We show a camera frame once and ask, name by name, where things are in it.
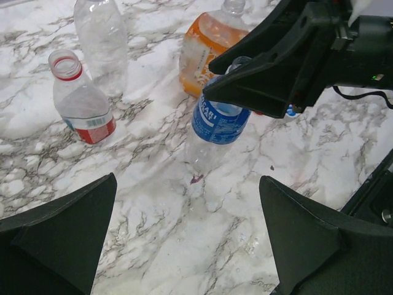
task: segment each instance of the bottle neck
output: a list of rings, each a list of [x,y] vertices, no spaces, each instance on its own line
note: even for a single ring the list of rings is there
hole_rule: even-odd
[[[246,0],[225,0],[221,6],[221,11],[232,17],[241,17],[244,13]]]
[[[70,50],[56,50],[49,56],[48,61],[52,74],[61,81],[74,81],[83,74],[82,64]]]
[[[248,63],[250,60],[252,60],[251,57],[245,57],[245,56],[241,56],[241,57],[236,57],[232,64],[228,67],[227,71],[225,72],[225,74],[228,74],[232,71],[234,71],[235,69],[239,68],[242,65],[245,65],[246,63]]]

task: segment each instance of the black mechanical part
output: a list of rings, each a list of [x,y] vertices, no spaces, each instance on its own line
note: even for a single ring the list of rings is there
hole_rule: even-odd
[[[383,91],[372,91],[372,92],[367,92],[367,93],[363,93],[360,95],[347,95],[347,94],[343,94],[337,86],[333,86],[333,89],[334,89],[334,91],[336,91],[337,94],[339,94],[339,96],[341,96],[342,98],[345,98],[346,100],[359,100],[359,99],[369,96],[369,95],[380,96],[385,100],[386,106],[389,109],[393,109],[393,104],[391,104],[386,93]]]
[[[393,150],[340,212],[262,177],[260,198],[280,279],[272,295],[390,294],[392,185]]]
[[[360,16],[349,1],[282,0],[256,29],[213,60],[216,74],[252,60],[203,90],[205,98],[282,118],[314,106],[334,85],[393,89],[393,18]]]
[[[110,174],[0,220],[0,295],[90,294],[116,187]]]

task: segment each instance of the red stain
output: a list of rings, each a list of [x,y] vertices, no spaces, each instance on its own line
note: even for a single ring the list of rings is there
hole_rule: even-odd
[[[199,183],[202,178],[203,178],[203,175],[200,175],[197,178],[194,175],[194,176],[192,176],[190,184]]]

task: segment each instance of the blue label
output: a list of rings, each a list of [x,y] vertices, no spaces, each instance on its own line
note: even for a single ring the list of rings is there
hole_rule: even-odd
[[[249,110],[242,109],[235,116],[226,116],[219,112],[210,101],[205,100],[202,94],[194,109],[192,128],[203,140],[216,144],[229,144],[240,136],[250,113]]]
[[[74,127],[72,126],[72,123],[71,123],[67,118],[64,118],[64,117],[61,117],[61,118],[63,119],[64,123],[67,124],[67,126],[68,126],[72,131],[75,131]]]

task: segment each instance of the empty plastic bottle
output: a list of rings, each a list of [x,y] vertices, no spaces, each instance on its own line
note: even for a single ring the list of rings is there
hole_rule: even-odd
[[[248,57],[235,59],[227,72],[249,60]],[[220,76],[213,77],[206,86],[217,79]],[[185,159],[194,176],[206,175],[220,165],[230,144],[238,139],[246,126],[250,113],[239,106],[205,100],[201,94],[185,141]]]
[[[185,92],[198,98],[213,77],[209,63],[242,40],[249,27],[241,16],[246,0],[225,0],[220,10],[201,14],[183,38],[180,82]]]
[[[84,142],[95,144],[116,128],[108,99],[84,73],[78,57],[70,50],[49,56],[55,76],[53,102],[67,126]]]
[[[119,96],[127,84],[127,33],[114,0],[77,0],[74,23],[93,82]]]

